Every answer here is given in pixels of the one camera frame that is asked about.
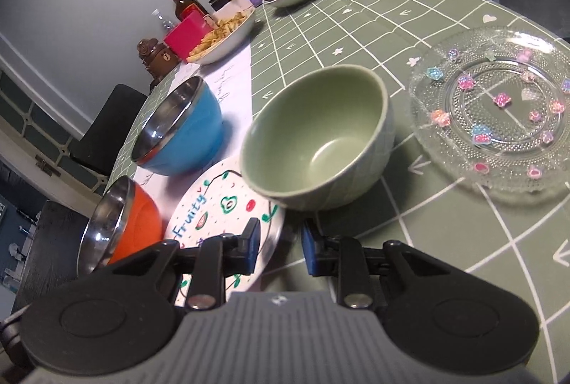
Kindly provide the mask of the white plate of fries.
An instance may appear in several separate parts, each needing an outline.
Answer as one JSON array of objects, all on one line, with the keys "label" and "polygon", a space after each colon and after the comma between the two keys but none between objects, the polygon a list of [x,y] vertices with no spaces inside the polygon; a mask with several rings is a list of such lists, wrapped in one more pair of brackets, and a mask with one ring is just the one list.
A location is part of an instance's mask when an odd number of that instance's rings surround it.
[{"label": "white plate of fries", "polygon": [[216,28],[188,53],[186,61],[200,66],[221,61],[245,42],[254,24],[253,11],[240,11],[230,19],[220,19]]}]

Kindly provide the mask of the brown bear jar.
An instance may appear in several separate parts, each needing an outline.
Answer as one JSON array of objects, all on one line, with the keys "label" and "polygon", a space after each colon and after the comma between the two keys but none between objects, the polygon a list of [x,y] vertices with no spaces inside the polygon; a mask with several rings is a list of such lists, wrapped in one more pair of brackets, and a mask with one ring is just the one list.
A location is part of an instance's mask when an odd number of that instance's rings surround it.
[{"label": "brown bear jar", "polygon": [[143,38],[136,48],[139,59],[156,80],[164,78],[180,63],[180,58],[157,38]]}]

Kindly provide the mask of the blue steel bowl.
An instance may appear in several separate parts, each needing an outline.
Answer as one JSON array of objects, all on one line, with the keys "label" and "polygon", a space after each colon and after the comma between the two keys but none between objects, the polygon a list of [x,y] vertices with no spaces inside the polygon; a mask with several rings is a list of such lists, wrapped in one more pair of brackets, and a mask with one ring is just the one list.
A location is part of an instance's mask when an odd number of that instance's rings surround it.
[{"label": "blue steel bowl", "polygon": [[145,122],[130,158],[163,176],[195,172],[214,158],[223,135],[219,103],[207,82],[193,75],[168,94]]}]

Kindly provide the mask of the red box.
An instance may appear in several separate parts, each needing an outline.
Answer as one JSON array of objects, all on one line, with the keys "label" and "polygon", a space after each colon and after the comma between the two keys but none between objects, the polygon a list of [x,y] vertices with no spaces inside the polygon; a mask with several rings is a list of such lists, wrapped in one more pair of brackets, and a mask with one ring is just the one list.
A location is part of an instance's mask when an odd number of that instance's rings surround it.
[{"label": "red box", "polygon": [[185,59],[210,31],[213,26],[209,18],[200,12],[192,12],[165,36],[164,43],[180,59]]}]

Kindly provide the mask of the white glass panel door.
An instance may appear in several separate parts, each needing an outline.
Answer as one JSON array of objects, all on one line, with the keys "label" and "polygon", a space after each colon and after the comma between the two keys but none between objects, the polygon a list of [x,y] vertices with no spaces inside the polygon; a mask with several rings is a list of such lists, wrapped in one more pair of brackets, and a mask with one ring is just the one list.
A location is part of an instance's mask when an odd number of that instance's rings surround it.
[{"label": "white glass panel door", "polygon": [[90,215],[107,178],[74,163],[69,147],[92,120],[1,38],[1,160],[45,197]]}]

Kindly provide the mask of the orange steel bowl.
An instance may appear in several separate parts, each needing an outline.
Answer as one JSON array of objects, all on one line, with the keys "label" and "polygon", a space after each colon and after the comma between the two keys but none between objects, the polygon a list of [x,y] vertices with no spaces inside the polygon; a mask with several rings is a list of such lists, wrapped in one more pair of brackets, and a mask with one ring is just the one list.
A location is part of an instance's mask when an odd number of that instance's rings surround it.
[{"label": "orange steel bowl", "polygon": [[122,176],[102,196],[90,218],[76,260],[79,277],[115,263],[163,239],[154,200],[132,178]]}]

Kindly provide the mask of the white condiment tray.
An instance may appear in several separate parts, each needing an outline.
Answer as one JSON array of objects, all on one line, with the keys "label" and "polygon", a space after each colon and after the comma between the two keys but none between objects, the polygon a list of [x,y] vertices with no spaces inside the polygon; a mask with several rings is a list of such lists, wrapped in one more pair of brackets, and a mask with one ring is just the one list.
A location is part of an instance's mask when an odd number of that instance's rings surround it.
[{"label": "white condiment tray", "polygon": [[213,9],[215,21],[230,19],[238,12],[248,15],[255,10],[250,0],[209,0],[209,5]]}]

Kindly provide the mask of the white fruity paper plate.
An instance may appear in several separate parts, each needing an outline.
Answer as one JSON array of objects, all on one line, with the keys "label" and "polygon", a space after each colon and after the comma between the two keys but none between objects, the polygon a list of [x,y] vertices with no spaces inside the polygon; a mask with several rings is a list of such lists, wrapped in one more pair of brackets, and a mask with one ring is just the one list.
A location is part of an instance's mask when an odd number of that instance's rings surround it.
[{"label": "white fruity paper plate", "polygon": [[198,247],[223,233],[239,235],[251,218],[261,225],[260,247],[252,274],[234,275],[225,282],[225,292],[258,290],[259,278],[277,247],[285,210],[251,190],[240,173],[239,158],[232,156],[206,170],[179,201],[164,237],[180,246]]}]

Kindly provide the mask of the dark liquor bottle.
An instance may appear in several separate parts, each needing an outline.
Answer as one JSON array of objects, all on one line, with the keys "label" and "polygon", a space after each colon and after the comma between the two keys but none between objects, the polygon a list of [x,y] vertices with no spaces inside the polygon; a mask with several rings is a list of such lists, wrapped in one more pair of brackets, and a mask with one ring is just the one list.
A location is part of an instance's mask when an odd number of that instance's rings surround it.
[{"label": "dark liquor bottle", "polygon": [[198,12],[202,17],[208,14],[208,11],[198,0],[172,0],[175,5],[175,15],[179,21],[184,21],[193,12]]}]

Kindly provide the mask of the clear glass decorated plate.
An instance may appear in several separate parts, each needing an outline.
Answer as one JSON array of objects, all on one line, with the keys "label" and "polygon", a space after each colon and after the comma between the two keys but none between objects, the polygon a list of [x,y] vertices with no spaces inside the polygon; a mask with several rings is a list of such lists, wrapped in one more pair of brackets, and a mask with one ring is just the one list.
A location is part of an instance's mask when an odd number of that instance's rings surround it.
[{"label": "clear glass decorated plate", "polygon": [[411,127],[445,171],[501,191],[569,181],[569,47],[507,27],[458,33],[411,72]]}]

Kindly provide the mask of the green ceramic bowl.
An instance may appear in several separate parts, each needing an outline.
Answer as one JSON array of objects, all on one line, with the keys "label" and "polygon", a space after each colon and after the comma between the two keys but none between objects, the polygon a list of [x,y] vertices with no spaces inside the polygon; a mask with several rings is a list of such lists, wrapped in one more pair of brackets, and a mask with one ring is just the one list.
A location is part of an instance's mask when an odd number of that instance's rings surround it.
[{"label": "green ceramic bowl", "polygon": [[390,96],[377,73],[320,68],[259,112],[243,138],[240,170],[253,191],[281,207],[343,207],[380,179],[394,139]]}]

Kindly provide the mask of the green checked tablecloth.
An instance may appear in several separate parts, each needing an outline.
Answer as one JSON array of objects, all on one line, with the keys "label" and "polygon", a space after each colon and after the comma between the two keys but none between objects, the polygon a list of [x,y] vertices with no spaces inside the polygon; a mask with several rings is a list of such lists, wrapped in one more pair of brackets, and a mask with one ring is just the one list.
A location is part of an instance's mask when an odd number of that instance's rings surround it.
[{"label": "green checked tablecloth", "polygon": [[488,24],[540,35],[491,0],[313,0],[294,10],[260,7],[252,41],[202,76],[239,144],[252,117],[288,83],[336,63],[375,71],[396,122],[383,179],[354,204],[321,213],[325,233],[366,246],[399,239],[516,293],[539,318],[529,368],[545,383],[569,372],[569,188],[506,194],[449,177],[411,133],[407,84],[416,60],[453,34]]}]

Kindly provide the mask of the black chair far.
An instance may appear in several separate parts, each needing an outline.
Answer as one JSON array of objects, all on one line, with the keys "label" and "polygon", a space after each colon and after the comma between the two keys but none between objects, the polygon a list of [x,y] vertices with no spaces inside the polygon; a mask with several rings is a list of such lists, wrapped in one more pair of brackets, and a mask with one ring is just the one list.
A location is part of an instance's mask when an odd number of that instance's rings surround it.
[{"label": "black chair far", "polygon": [[116,85],[81,140],[69,145],[72,160],[109,177],[130,128],[146,100],[147,97],[140,91],[124,84]]}]

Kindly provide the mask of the black chair near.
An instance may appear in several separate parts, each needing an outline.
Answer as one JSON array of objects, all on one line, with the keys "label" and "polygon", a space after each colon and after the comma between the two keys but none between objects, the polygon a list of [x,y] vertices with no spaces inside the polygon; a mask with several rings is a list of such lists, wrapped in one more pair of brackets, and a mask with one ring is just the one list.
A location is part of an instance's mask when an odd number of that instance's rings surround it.
[{"label": "black chair near", "polygon": [[12,313],[77,278],[76,262],[83,233],[84,215],[47,201],[42,208]]}]

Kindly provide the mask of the clear plastic water bottle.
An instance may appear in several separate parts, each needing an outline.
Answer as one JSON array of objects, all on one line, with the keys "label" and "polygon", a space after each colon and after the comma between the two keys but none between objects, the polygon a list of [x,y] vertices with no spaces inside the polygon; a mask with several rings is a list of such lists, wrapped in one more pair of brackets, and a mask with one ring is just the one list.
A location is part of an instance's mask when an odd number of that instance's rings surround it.
[{"label": "clear plastic water bottle", "polygon": [[163,28],[165,34],[168,34],[175,29],[176,25],[174,24],[174,22],[165,17],[161,12],[159,12],[159,9],[154,9],[152,11],[152,16],[154,16],[156,19],[159,20],[159,23]]}]

